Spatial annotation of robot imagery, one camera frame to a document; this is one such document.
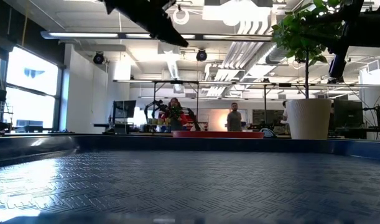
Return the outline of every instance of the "green leaves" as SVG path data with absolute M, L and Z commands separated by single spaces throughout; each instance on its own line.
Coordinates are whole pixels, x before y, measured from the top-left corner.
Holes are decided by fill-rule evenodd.
M 343 25 L 340 22 L 334 23 L 312 23 L 309 21 L 317 19 L 321 12 L 328 13 L 329 7 L 336 7 L 342 0 L 313 0 L 313 3 L 305 4 L 294 12 L 286 12 L 286 17 L 272 26 L 272 39 L 277 43 L 277 47 L 283 47 L 288 52 L 287 58 L 295 57 L 296 61 L 304 62 L 306 50 L 309 52 L 309 65 L 317 62 L 327 63 L 327 59 L 322 55 L 327 49 L 321 43 L 305 38 L 306 34 L 313 34 L 325 37 L 338 38 Z M 311 5 L 316 8 L 309 11 Z

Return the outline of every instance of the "potted plant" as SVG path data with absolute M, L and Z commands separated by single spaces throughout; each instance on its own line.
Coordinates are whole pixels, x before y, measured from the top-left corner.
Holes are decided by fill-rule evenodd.
M 316 62 L 327 63 L 322 55 L 326 47 L 305 36 L 313 34 L 339 38 L 343 26 L 341 22 L 313 21 L 325 14 L 336 12 L 340 4 L 341 0 L 313 0 L 313 3 L 305 4 L 293 12 L 286 12 L 287 16 L 272 26 L 272 39 L 277 47 L 288 51 L 287 58 L 295 57 L 296 62 L 305 63 L 306 99 L 287 103 L 290 131 L 294 139 L 327 138 L 331 101 L 308 98 L 308 67 Z

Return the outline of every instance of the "security camera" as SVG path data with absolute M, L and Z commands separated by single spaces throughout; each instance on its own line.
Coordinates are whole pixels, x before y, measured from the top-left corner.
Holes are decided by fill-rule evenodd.
M 205 52 L 205 49 L 199 49 L 197 53 L 197 61 L 203 62 L 208 58 L 208 54 Z
M 96 52 L 96 55 L 93 58 L 93 62 L 96 65 L 102 65 L 105 61 L 106 61 L 106 58 L 104 57 L 104 52 Z

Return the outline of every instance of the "blue textured mat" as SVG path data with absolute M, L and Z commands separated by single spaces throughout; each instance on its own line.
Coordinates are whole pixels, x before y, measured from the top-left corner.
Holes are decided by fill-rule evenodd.
M 266 152 L 87 152 L 0 168 L 0 209 L 380 218 L 380 161 Z

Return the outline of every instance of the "white planter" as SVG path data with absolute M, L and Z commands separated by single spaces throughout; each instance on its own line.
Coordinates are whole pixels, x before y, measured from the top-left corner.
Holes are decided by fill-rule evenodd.
M 290 100 L 286 105 L 292 139 L 327 139 L 331 100 Z

